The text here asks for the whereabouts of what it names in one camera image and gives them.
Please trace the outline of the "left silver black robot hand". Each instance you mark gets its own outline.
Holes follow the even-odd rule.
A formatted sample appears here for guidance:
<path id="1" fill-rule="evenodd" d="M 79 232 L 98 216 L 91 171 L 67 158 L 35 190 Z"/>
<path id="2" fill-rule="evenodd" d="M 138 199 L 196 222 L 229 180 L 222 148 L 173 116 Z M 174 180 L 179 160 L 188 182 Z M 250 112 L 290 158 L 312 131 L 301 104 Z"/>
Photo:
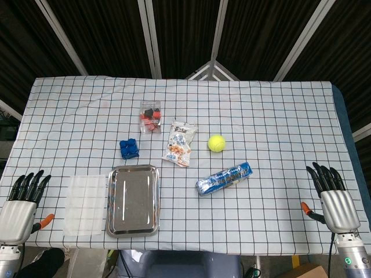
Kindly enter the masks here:
<path id="1" fill-rule="evenodd" d="M 1 210 L 1 244 L 18 246 L 25 243 L 31 234 L 49 225 L 54 214 L 35 222 L 35 215 L 51 176 L 36 174 L 21 175 L 13 184 L 9 197 Z"/>

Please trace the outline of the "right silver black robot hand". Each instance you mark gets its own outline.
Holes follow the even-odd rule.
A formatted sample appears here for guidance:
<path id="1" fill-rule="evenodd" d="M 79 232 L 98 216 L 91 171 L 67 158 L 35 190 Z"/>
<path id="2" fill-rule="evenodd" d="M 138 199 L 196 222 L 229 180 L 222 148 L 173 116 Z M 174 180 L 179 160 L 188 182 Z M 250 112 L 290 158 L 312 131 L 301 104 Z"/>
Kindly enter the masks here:
<path id="1" fill-rule="evenodd" d="M 361 223 L 354 201 L 339 172 L 314 162 L 306 167 L 321 201 L 323 214 L 313 212 L 305 202 L 301 208 L 311 219 L 325 224 L 335 234 L 354 233 Z"/>

